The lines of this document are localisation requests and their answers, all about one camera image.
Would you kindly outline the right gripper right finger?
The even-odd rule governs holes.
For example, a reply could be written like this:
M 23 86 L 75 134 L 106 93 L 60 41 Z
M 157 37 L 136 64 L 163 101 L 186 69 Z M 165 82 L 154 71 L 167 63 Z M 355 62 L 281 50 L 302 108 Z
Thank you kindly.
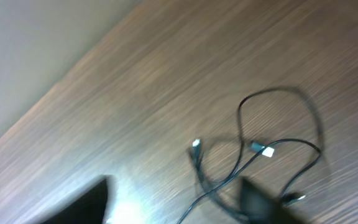
M 247 177 L 241 178 L 239 209 L 250 224 L 306 224 L 295 215 L 289 205 L 305 198 L 305 194 L 293 192 L 274 198 Z

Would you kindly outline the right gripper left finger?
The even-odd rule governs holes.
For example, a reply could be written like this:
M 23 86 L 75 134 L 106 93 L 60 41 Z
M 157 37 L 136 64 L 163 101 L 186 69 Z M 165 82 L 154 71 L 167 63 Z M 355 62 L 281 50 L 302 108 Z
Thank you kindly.
M 103 224 L 109 202 L 109 177 L 103 177 L 85 193 L 41 224 Z

